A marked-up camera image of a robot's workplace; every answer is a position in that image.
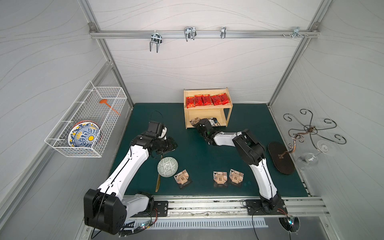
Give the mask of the red tea bag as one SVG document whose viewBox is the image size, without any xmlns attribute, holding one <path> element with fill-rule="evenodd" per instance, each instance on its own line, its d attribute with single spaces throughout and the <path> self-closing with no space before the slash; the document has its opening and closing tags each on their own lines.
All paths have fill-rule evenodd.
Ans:
<svg viewBox="0 0 384 240">
<path fill-rule="evenodd" d="M 219 105 L 223 104 L 221 97 L 219 95 L 211 96 L 211 101 L 212 101 L 214 106 L 219 106 Z"/>
<path fill-rule="evenodd" d="M 204 106 L 203 95 L 195 95 L 194 99 L 196 107 Z"/>
<path fill-rule="evenodd" d="M 195 106 L 195 97 L 186 97 L 186 108 L 194 108 Z"/>
<path fill-rule="evenodd" d="M 219 94 L 218 96 L 221 99 L 222 105 L 226 105 L 226 104 L 231 102 L 229 97 L 228 97 L 228 95 L 226 93 Z"/>
<path fill-rule="evenodd" d="M 202 95 L 202 101 L 203 101 L 204 106 L 213 105 L 210 94 Z"/>
</svg>

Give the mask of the brown tea bag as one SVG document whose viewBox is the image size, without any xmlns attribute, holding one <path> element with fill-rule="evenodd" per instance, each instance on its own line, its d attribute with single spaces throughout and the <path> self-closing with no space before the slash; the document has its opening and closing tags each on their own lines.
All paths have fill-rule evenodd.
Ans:
<svg viewBox="0 0 384 240">
<path fill-rule="evenodd" d="M 213 180 L 215 188 L 228 187 L 228 175 L 226 172 L 213 172 Z"/>
<path fill-rule="evenodd" d="M 188 174 L 187 170 L 183 170 L 180 173 L 176 174 L 174 176 L 174 179 L 180 189 L 183 189 L 192 183 L 192 181 L 190 180 L 190 175 Z"/>
<path fill-rule="evenodd" d="M 190 120 L 190 124 L 192 126 L 196 126 L 200 122 L 200 120 L 201 120 L 200 118 L 194 118 L 194 119 Z"/>
<path fill-rule="evenodd" d="M 230 177 L 230 183 L 232 185 L 239 187 L 239 188 L 242 186 L 243 180 L 244 180 L 244 174 L 243 173 L 231 169 L 229 177 Z"/>
</svg>

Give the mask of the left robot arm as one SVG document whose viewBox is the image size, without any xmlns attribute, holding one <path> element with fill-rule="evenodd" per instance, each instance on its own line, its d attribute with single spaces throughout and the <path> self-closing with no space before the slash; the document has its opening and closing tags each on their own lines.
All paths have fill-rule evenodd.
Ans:
<svg viewBox="0 0 384 240">
<path fill-rule="evenodd" d="M 149 122 L 147 131 L 136 136 L 129 151 L 98 189 L 89 189 L 84 196 L 85 225 L 115 235 L 127 218 L 139 213 L 151 213 L 153 197 L 139 193 L 123 201 L 124 194 L 135 174 L 152 153 L 164 155 L 177 148 L 173 138 L 167 137 L 167 128 L 159 122 Z"/>
</svg>

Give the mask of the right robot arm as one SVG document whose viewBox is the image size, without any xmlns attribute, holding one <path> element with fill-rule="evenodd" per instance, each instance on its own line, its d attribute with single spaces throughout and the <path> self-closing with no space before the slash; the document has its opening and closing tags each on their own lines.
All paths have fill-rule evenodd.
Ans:
<svg viewBox="0 0 384 240">
<path fill-rule="evenodd" d="M 281 201 L 281 196 L 275 187 L 269 173 L 265 148 L 255 135 L 245 129 L 236 133 L 216 131 L 211 119 L 196 118 L 191 121 L 205 141 L 212 146 L 235 147 L 241 159 L 250 166 L 258 183 L 262 207 L 271 211 Z"/>
</svg>

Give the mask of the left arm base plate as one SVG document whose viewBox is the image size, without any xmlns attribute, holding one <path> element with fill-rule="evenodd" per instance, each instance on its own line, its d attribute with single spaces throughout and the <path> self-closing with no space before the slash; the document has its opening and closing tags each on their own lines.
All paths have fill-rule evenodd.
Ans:
<svg viewBox="0 0 384 240">
<path fill-rule="evenodd" d="M 144 211 L 133 215 L 132 218 L 166 217 L 168 215 L 168 206 L 168 201 L 150 201 L 148 207 Z"/>
</svg>

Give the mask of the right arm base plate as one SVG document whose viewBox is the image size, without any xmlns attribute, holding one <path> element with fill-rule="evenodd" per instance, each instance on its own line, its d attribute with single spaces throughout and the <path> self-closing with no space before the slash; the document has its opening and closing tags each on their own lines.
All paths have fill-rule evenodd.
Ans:
<svg viewBox="0 0 384 240">
<path fill-rule="evenodd" d="M 242 205 L 246 208 L 249 216 L 262 216 L 262 215 L 287 215 L 288 210 L 282 199 L 279 199 L 271 206 L 267 201 L 260 199 L 244 200 Z"/>
</svg>

